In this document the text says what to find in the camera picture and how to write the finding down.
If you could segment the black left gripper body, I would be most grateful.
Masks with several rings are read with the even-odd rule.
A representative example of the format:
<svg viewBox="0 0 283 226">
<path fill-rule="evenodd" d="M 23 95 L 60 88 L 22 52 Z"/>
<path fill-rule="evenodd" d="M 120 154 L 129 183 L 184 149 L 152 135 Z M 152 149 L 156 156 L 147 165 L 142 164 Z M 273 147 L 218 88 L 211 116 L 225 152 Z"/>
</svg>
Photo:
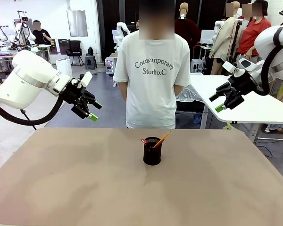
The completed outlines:
<svg viewBox="0 0 283 226">
<path fill-rule="evenodd" d="M 62 99 L 68 104 L 87 104 L 86 87 L 82 84 L 82 78 L 72 79 L 62 92 Z"/>
</svg>

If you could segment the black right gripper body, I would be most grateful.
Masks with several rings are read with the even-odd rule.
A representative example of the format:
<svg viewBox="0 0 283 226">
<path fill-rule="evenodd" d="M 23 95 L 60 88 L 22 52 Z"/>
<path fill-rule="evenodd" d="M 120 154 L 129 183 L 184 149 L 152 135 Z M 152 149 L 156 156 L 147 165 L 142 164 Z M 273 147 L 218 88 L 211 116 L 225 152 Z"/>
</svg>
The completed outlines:
<svg viewBox="0 0 283 226">
<path fill-rule="evenodd" d="M 230 76 L 228 79 L 236 96 L 246 95 L 256 89 L 256 84 L 249 74 L 243 74 L 240 77 Z"/>
</svg>

